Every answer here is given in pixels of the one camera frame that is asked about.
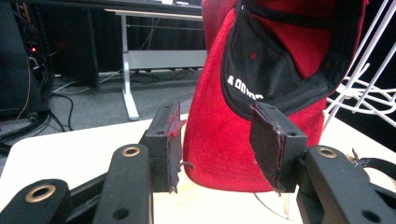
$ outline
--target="white desk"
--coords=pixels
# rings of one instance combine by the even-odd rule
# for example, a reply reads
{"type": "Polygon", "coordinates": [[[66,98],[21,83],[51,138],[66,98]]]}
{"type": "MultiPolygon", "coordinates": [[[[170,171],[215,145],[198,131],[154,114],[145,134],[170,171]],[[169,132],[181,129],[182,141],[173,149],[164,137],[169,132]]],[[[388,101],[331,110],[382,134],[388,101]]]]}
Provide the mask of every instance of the white desk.
{"type": "MultiPolygon", "coordinates": [[[[0,179],[0,210],[20,189],[37,180],[59,178],[72,189],[106,172],[113,151],[137,143],[149,124],[150,120],[142,120],[21,140],[12,148],[0,179]]],[[[344,151],[354,147],[362,157],[396,162],[393,152],[337,119],[323,134],[321,143],[344,151]]],[[[184,173],[179,176],[178,194],[154,193],[157,224],[296,223],[275,215],[251,193],[207,189],[192,183],[184,173]]],[[[393,182],[380,181],[387,188],[396,190],[393,182]]],[[[260,197],[267,205],[277,208],[276,204],[282,201],[274,198],[273,192],[261,193],[260,197]]]]}

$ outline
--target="baseball cap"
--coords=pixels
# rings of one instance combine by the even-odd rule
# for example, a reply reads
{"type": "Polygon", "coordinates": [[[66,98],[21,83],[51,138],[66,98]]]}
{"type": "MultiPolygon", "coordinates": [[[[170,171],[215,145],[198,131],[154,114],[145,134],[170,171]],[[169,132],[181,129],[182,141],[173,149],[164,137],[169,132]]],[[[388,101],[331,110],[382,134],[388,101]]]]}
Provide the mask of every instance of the baseball cap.
{"type": "Polygon", "coordinates": [[[249,144],[250,106],[279,108],[309,146],[317,144],[325,98],[352,61],[364,7],[361,0],[237,1],[192,99],[183,145],[183,161],[193,165],[188,177],[212,189],[272,190],[249,144]]]}

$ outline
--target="floor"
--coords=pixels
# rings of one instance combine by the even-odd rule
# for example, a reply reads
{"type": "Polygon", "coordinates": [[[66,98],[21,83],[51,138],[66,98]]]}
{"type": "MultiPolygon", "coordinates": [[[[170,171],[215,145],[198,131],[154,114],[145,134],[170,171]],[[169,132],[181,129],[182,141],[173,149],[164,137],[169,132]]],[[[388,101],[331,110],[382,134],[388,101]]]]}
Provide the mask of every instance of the floor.
{"type": "MultiPolygon", "coordinates": [[[[153,119],[160,106],[176,102],[180,102],[182,114],[188,113],[200,74],[201,70],[164,70],[132,74],[131,91],[140,120],[153,119]]],[[[49,101],[50,111],[62,123],[62,128],[66,131],[69,131],[68,117],[70,112],[72,112],[70,117],[72,130],[130,122],[121,93],[123,85],[121,76],[114,72],[101,74],[100,78],[102,79],[100,91],[94,91],[79,85],[65,86],[71,82],[67,77],[56,77],[54,79],[53,91],[68,97],[73,102],[73,110],[71,111],[72,104],[67,98],[53,96],[49,101]]],[[[0,135],[22,128],[29,123],[27,118],[0,121],[0,135]]],[[[55,119],[51,119],[34,132],[10,140],[6,144],[13,145],[26,137],[60,133],[62,128],[55,119]]],[[[0,174],[6,160],[5,157],[0,158],[0,174]]]]}

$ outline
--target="black cable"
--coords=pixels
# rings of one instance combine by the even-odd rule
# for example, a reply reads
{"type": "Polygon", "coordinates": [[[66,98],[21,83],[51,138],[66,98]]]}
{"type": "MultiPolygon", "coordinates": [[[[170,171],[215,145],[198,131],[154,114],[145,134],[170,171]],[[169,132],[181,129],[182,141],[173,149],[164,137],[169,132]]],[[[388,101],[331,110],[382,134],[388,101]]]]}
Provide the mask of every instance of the black cable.
{"type": "Polygon", "coordinates": [[[10,150],[11,150],[11,146],[4,143],[0,143],[0,155],[8,156],[10,150]]]}
{"type": "Polygon", "coordinates": [[[39,128],[47,119],[48,117],[48,112],[44,112],[44,113],[38,113],[37,115],[37,119],[35,121],[33,121],[31,124],[20,128],[18,130],[15,131],[11,131],[9,133],[5,133],[0,135],[0,143],[5,143],[7,141],[10,141],[12,139],[16,139],[19,138],[21,136],[24,136],[28,133],[33,132],[34,130],[36,130],[37,128],[39,128]]]}
{"type": "Polygon", "coordinates": [[[140,73],[136,73],[136,75],[134,77],[139,78],[139,77],[148,77],[151,79],[151,81],[147,81],[144,82],[142,80],[138,80],[138,79],[132,79],[133,82],[137,82],[137,83],[141,83],[141,84],[151,84],[151,83],[158,83],[158,82],[163,82],[163,81],[172,81],[172,80],[180,80],[184,77],[186,77],[189,73],[191,72],[191,70],[181,70],[179,72],[177,72],[176,74],[174,74],[173,76],[169,77],[169,78],[163,78],[163,77],[157,77],[154,75],[150,75],[150,74],[140,74],[140,73]]]}
{"type": "Polygon", "coordinates": [[[38,133],[35,133],[33,137],[41,134],[44,130],[46,130],[49,127],[49,125],[50,125],[50,116],[47,117],[47,121],[45,122],[45,124],[43,124],[44,127],[38,133]]]}
{"type": "Polygon", "coordinates": [[[53,118],[53,120],[55,120],[56,123],[58,123],[58,125],[61,127],[61,130],[63,133],[66,132],[66,130],[64,129],[64,126],[62,125],[62,123],[59,121],[58,118],[56,118],[56,116],[50,111],[49,115],[53,118]]]}
{"type": "Polygon", "coordinates": [[[72,99],[70,99],[67,96],[64,96],[64,95],[61,95],[61,94],[57,94],[57,93],[53,93],[52,95],[53,96],[57,96],[57,97],[62,97],[64,99],[67,99],[70,102],[70,112],[69,112],[69,117],[68,117],[68,120],[67,120],[67,126],[66,127],[68,127],[70,131],[74,131],[73,128],[72,128],[72,125],[71,125],[72,113],[73,113],[73,108],[74,108],[74,104],[73,104],[72,99]]]}

